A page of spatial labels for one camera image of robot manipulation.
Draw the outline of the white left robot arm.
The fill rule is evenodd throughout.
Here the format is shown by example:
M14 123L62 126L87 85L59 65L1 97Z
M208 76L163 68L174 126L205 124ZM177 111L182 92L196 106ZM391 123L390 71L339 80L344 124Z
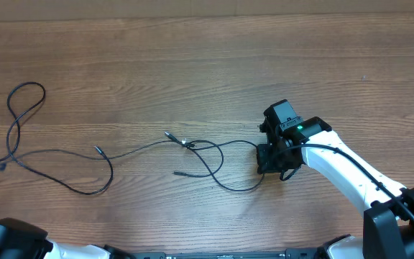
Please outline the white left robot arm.
M47 231L18 219L0 219L0 259L135 259L111 246L75 246L50 240Z

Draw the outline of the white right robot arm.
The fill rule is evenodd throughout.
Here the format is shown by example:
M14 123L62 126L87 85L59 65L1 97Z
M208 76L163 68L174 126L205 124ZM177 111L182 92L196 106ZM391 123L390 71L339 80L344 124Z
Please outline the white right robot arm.
M306 165L356 207L361 237L343 235L316 248L287 249L285 258L414 258L414 187L388 178L351 150L319 117L304 120L287 100L264 111L257 172L289 180Z

